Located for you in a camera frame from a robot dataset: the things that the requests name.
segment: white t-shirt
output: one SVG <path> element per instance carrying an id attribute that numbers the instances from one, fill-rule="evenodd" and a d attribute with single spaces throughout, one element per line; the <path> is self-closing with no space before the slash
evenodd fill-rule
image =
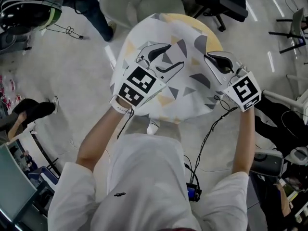
<path id="1" fill-rule="evenodd" d="M 246 230 L 246 173 L 227 177 L 201 196 L 206 211 L 198 221 L 188 201 L 177 140 L 131 134 L 121 137 L 113 150 L 108 195 L 98 207 L 93 173 L 66 163 L 49 209 L 49 231 Z"/>

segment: yellow triangle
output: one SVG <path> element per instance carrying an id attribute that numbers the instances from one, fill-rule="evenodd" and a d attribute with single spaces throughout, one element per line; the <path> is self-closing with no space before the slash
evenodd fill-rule
<path id="1" fill-rule="evenodd" d="M 177 42 L 179 42 L 179 38 L 175 37 L 175 36 L 171 36 L 171 44 L 174 45 L 176 44 Z"/>
<path id="2" fill-rule="evenodd" d="M 169 121 L 170 119 L 166 116 L 159 116 L 158 120 L 160 121 Z"/>
<path id="3" fill-rule="evenodd" d="M 125 56 L 132 54 L 136 50 L 135 46 L 128 40 Z"/>
<path id="4" fill-rule="evenodd" d="M 182 120 L 180 120 L 177 116 L 175 117 L 173 123 L 179 124 Z"/>
<path id="5" fill-rule="evenodd" d="M 167 14 L 162 14 L 162 16 L 164 17 L 165 21 L 167 23 L 170 23 L 172 21 L 176 21 L 176 19 L 172 18 L 171 16 L 167 15 Z"/>
<path id="6" fill-rule="evenodd" d="M 168 97 L 164 97 L 162 95 L 157 95 L 157 99 L 160 102 L 160 104 L 162 105 L 162 107 L 164 107 L 166 104 L 171 103 L 171 102 L 174 101 L 174 99 L 168 98 Z"/>
<path id="7" fill-rule="evenodd" d="M 199 61 L 197 59 L 194 59 L 192 57 L 192 65 L 200 65 Z"/>

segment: gray floor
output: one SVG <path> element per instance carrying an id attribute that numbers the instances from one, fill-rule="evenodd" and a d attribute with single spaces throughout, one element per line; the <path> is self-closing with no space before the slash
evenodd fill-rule
<path id="1" fill-rule="evenodd" d="M 285 1 L 275 1 L 284 17 L 292 18 L 293 13 Z M 295 1 L 299 8 L 304 7 L 308 12 L 307 0 Z M 227 26 L 223 33 L 218 31 L 214 18 L 200 16 L 198 19 L 217 35 L 225 51 L 234 53 L 253 71 L 262 89 L 295 98 L 306 86 L 300 85 L 298 90 L 297 84 L 289 82 L 285 75 L 308 76 L 303 65 L 303 62 L 308 62 L 306 48 L 279 54 L 279 50 L 291 46 L 291 41 L 284 37 L 270 36 L 268 31 L 288 32 L 290 24 L 276 22 L 282 15 L 274 0 L 247 2 L 247 9 L 250 11 L 244 23 L 222 16 Z M 295 10 L 290 1 L 288 4 Z M 67 161 L 75 161 L 77 148 L 82 140 L 109 107 L 112 65 L 116 62 L 128 30 L 118 27 L 115 39 L 106 43 L 83 16 L 75 14 L 70 8 L 64 8 L 58 24 L 71 26 L 88 39 L 77 40 L 52 31 L 47 31 L 44 35 L 37 32 L 33 35 L 31 51 L 25 55 L 21 52 L 3 55 L 0 62 L 5 68 L 14 70 L 17 90 L 22 96 L 37 101 L 53 95 L 59 97 L 59 112 L 38 120 L 36 131 L 47 153 L 51 157 L 59 157 L 63 166 Z M 210 126 L 223 113 L 224 110 L 217 107 L 212 113 L 182 122 L 176 128 L 185 154 L 192 162 L 195 162 Z M 205 145 L 197 171 L 205 192 L 230 173 L 238 134 L 238 119 L 239 111 L 223 119 Z M 108 146 L 110 156 L 113 154 L 114 141 L 115 137 Z M 257 144 L 264 149 L 272 148 L 271 142 L 260 136 L 257 136 Z M 108 165 L 109 157 L 105 153 L 95 172 L 98 198 L 104 195 Z"/>

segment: black helmet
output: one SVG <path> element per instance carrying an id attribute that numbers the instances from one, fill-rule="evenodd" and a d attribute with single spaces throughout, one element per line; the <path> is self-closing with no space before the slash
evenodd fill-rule
<path id="1" fill-rule="evenodd" d="M 61 15 L 63 0 L 0 0 L 0 27 L 20 35 L 44 29 Z"/>

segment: sneaker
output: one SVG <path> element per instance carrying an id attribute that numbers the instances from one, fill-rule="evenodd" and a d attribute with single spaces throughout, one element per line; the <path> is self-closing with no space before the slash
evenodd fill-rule
<path id="1" fill-rule="evenodd" d="M 116 23 L 115 23 L 114 21 L 110 21 L 110 22 L 108 23 L 108 25 L 109 25 L 109 27 L 112 29 L 113 35 L 112 35 L 111 39 L 109 39 L 109 40 L 106 41 L 106 42 L 112 41 L 113 38 L 114 38 L 115 32 L 116 32 L 116 31 L 115 31 L 115 30 L 116 30 Z"/>
<path id="2" fill-rule="evenodd" d="M 55 109 L 54 109 L 54 111 L 53 111 L 53 114 L 56 114 L 56 113 L 58 112 L 58 106 L 59 106 L 59 99 L 58 99 L 58 97 L 57 97 L 57 96 L 54 96 L 53 99 L 52 99 L 52 101 L 51 101 L 51 103 L 53 103 L 54 106 L 55 106 Z"/>

